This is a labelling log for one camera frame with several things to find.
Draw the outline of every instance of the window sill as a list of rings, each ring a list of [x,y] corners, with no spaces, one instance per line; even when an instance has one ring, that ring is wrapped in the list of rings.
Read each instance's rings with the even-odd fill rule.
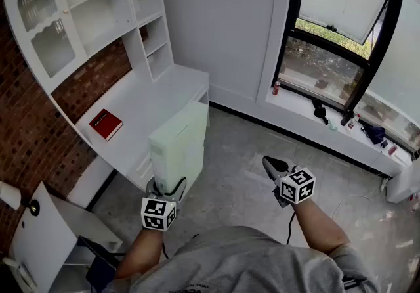
[[[331,131],[321,119],[315,117],[312,101],[297,93],[280,88],[278,95],[274,96],[272,89],[269,89],[265,101],[271,106],[271,109],[273,109],[273,106],[277,106],[311,120],[312,123],[309,122],[310,125],[306,125],[304,130],[308,134],[311,131],[320,132],[320,135],[316,137],[316,141],[321,145],[336,150],[383,173],[394,176],[412,164],[410,153],[398,147],[398,155],[394,153],[392,156],[389,156],[388,149],[394,144],[392,141],[387,139],[388,146],[381,150],[380,145],[374,145],[361,131],[361,124],[357,123],[353,130],[349,130],[347,126],[340,124],[341,114],[325,106],[326,117],[332,119],[338,128],[337,131]],[[305,133],[297,134],[306,137]]]

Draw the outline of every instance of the window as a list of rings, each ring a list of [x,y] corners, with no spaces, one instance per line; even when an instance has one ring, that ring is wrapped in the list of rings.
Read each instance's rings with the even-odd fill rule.
[[[313,93],[345,104],[362,69],[329,51],[289,37],[278,78]]]
[[[418,9],[409,8],[413,0],[289,0],[272,84],[358,112],[414,152],[420,147],[413,97],[420,80],[417,3]]]
[[[301,0],[299,18],[363,45],[386,0]]]
[[[356,111],[420,148],[420,108],[417,101],[420,71],[420,0],[403,0],[392,40],[382,63]]]

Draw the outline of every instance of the cabinet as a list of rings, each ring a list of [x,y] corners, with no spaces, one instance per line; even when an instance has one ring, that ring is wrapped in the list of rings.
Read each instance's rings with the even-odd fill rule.
[[[47,93],[86,60],[66,0],[4,0],[28,66]]]
[[[5,0],[5,8],[28,66],[58,111],[109,165],[145,190],[153,177],[148,136],[209,88],[207,73],[174,64],[163,0]],[[73,124],[52,92],[119,37],[132,70]],[[109,142],[89,125],[103,108],[124,124]]]
[[[90,292],[86,266],[95,256],[77,246],[84,236],[116,252],[122,241],[94,214],[50,195],[40,183],[32,196],[39,202],[37,217],[25,209],[13,236],[10,255],[23,263],[37,285],[35,293]],[[12,269],[23,293],[29,292],[19,273]]]

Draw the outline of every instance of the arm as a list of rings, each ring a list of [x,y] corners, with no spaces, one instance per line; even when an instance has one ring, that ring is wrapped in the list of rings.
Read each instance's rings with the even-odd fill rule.
[[[145,273],[159,263],[163,233],[158,230],[141,230],[130,250],[115,272],[116,279],[128,278],[135,273]]]
[[[349,243],[345,232],[311,199],[293,205],[296,217],[310,248],[330,254]]]

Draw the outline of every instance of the gray t-shirt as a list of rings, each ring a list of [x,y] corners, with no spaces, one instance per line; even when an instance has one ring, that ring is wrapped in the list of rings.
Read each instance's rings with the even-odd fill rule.
[[[327,256],[280,244],[249,227],[223,227],[193,238],[130,292],[344,292],[343,276],[357,283],[347,292],[379,291],[349,244]]]

